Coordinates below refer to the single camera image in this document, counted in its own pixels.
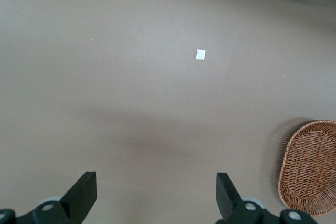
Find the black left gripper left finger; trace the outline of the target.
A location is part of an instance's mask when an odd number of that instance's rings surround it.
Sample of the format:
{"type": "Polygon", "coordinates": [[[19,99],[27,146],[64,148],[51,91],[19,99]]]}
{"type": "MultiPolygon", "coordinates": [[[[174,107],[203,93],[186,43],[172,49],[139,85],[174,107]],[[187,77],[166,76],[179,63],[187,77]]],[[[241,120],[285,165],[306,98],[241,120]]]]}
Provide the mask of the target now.
{"type": "Polygon", "coordinates": [[[1,223],[83,223],[96,200],[96,172],[85,172],[60,199],[44,201],[22,216],[1,209],[1,223]]]}

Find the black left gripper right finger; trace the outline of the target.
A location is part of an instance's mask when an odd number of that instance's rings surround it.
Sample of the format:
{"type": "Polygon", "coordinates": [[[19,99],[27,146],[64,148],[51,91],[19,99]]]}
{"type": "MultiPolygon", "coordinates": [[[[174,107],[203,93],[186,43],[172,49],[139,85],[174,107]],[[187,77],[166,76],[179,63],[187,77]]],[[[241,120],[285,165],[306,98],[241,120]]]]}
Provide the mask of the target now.
{"type": "Polygon", "coordinates": [[[253,201],[244,201],[227,173],[216,174],[216,202],[222,216],[218,223],[316,223],[310,215],[299,210],[286,209],[275,216],[253,201]]]}

